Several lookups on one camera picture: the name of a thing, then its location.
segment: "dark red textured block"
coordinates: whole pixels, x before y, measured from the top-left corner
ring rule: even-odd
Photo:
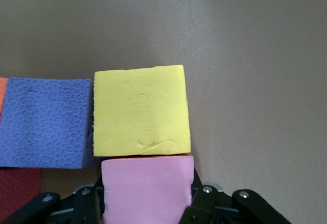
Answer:
[[[0,168],[0,221],[40,192],[41,170]]]

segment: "textured surface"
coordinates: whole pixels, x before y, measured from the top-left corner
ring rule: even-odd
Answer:
[[[7,78],[0,77],[0,121],[1,121],[2,104],[5,97],[7,82],[8,82]]]
[[[327,223],[327,0],[0,2],[0,76],[183,64],[202,179]]]
[[[191,152],[182,65],[95,73],[94,155]]]
[[[89,79],[9,78],[0,123],[0,166],[81,168],[89,129]]]
[[[104,224],[176,224],[191,204],[193,157],[158,156],[102,162]]]
[[[0,221],[40,192],[40,169],[0,168]]]

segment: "crease on yellow block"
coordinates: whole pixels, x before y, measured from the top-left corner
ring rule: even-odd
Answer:
[[[184,67],[95,72],[94,155],[191,152]]]

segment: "orange block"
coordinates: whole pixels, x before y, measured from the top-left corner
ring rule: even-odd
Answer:
[[[8,78],[0,77],[0,115],[2,110],[2,103],[5,98],[7,82],[8,82]]]

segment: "pink block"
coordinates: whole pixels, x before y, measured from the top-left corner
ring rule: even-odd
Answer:
[[[191,204],[190,155],[102,162],[103,224],[177,224]]]

